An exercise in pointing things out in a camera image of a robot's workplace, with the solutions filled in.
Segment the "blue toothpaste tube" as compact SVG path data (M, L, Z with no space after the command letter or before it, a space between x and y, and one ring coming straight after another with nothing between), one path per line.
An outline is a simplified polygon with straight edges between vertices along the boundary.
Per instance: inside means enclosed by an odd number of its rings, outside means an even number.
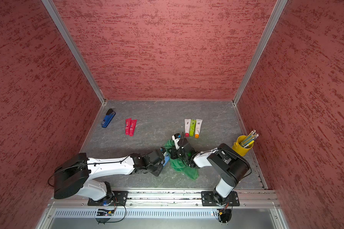
M163 166L165 167L167 165L167 163L169 162L170 160L170 154L169 153L165 153L164 154L164 163L163 163Z

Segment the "green microfiber cloth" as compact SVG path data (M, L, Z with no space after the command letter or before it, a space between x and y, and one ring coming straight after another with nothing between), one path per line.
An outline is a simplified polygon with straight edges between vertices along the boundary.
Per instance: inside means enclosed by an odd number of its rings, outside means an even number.
M199 177L199 172L197 168L191 168L186 163L184 163L180 158L173 159L172 152L176 150L175 143L172 139L169 139L164 145L166 149L166 156L170 162L171 167L176 171L185 174L191 180L197 180Z

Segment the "white tube pink cap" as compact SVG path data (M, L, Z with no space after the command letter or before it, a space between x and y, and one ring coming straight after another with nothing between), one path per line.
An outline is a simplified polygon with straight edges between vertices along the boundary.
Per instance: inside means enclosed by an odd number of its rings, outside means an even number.
M184 136L189 137L190 136L190 125L191 125L192 119L185 119L184 120Z

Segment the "pink toothpaste tube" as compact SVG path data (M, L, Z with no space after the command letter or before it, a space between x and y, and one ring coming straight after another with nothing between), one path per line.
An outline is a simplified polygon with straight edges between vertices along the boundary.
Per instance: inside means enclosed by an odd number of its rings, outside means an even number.
M125 120L125 134L130 134L131 118Z
M129 128L129 136L134 136L136 124L137 124L137 120L131 120L131 124Z

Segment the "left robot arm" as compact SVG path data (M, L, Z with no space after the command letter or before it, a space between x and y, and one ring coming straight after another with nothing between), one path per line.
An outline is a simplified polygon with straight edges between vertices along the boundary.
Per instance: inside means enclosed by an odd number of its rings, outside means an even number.
M98 182L97 178L112 175L132 175L151 173L159 176L163 169L164 147L141 155L130 154L121 158L97 159L86 153L79 153L54 171L54 198L65 199L74 195L89 198L94 202L112 199L108 182Z

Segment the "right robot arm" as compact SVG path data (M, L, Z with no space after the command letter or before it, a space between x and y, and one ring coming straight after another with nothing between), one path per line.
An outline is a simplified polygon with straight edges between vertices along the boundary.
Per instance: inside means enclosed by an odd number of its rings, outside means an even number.
M186 138L173 136L172 141L173 146L169 150L170 161L176 161L179 169L187 169L184 173L192 176L198 174L198 169L214 168L220 180L211 192L210 198L218 206L229 204L231 193L251 171L248 161L224 143L212 150L196 152Z

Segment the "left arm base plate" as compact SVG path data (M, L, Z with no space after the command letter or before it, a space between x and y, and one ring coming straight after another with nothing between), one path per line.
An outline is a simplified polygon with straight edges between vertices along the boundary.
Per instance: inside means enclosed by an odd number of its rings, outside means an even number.
M105 206L112 207L118 204L125 205L128 198L128 191L111 191L106 194L105 197L100 200L94 201L93 199L88 200L88 206Z

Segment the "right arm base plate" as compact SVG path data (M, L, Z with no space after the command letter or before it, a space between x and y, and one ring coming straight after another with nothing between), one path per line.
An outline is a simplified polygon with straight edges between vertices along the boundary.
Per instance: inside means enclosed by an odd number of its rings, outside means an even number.
M203 191L201 192L202 205L204 207L238 207L240 206L238 194L235 191L231 191L230 194L223 198L215 191Z

